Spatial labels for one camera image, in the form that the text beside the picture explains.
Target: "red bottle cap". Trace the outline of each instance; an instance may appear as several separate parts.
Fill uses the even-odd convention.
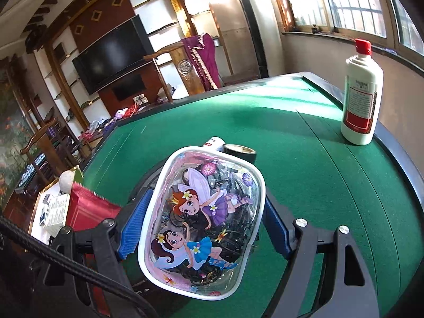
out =
[[[362,55],[371,55],[371,43],[364,39],[355,39],[356,52]]]

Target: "fairy illustration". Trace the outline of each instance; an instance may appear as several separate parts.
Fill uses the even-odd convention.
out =
[[[209,184],[205,177],[195,169],[189,168],[187,171],[188,185],[178,184],[178,191],[174,191],[171,202],[175,204],[173,211],[177,215],[186,213],[195,215],[199,210],[208,221],[209,229],[212,222],[215,226],[222,224],[228,213],[234,213],[236,208],[242,204],[252,204],[249,196],[240,197],[234,193],[227,193],[227,190],[220,190],[211,196]]]
[[[183,222],[183,225],[187,231],[186,237],[183,233],[166,230],[152,240],[151,249],[159,257],[155,262],[156,267],[171,269],[187,259],[189,261],[188,268],[199,270],[209,257],[209,264],[215,265],[221,270],[232,269],[237,265],[237,263],[229,263],[221,258],[222,249],[212,247],[209,237],[205,237],[199,242],[190,241],[189,226],[186,222]]]

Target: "white bottle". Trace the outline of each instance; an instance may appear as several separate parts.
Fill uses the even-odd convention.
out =
[[[357,54],[346,60],[347,74],[341,132],[353,144],[371,142],[383,88],[383,70],[371,58],[371,43],[355,39]]]

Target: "brown hair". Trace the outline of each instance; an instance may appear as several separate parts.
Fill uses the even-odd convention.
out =
[[[165,236],[163,243],[160,243],[159,239],[155,238],[155,239],[152,240],[152,243],[150,244],[150,247],[151,247],[153,253],[156,256],[158,256],[158,257],[169,257],[170,258],[170,260],[166,261],[167,263],[172,263],[174,261],[174,255],[171,254],[171,252],[165,251],[162,247],[162,244],[168,250],[172,250],[172,245],[170,243],[168,243],[168,241],[166,240],[166,236],[170,232],[172,232],[172,231],[170,229],[168,229],[168,230],[166,230],[165,232],[162,233]]]
[[[193,189],[188,189],[187,190],[190,194],[192,195],[196,195],[197,199],[199,199],[199,196],[197,195],[197,192],[194,191]],[[186,200],[183,197],[184,193],[181,191],[177,191],[175,192],[174,189],[172,189],[172,197],[170,198],[170,202],[174,204],[174,207],[172,208],[172,210],[174,211],[175,214],[177,215],[181,215],[182,211],[180,210],[180,207],[186,203],[188,200]]]

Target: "white ball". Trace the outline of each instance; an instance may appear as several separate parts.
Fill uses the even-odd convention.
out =
[[[59,177],[59,187],[65,194],[70,194],[72,190],[72,183],[74,182],[75,172],[65,171]]]

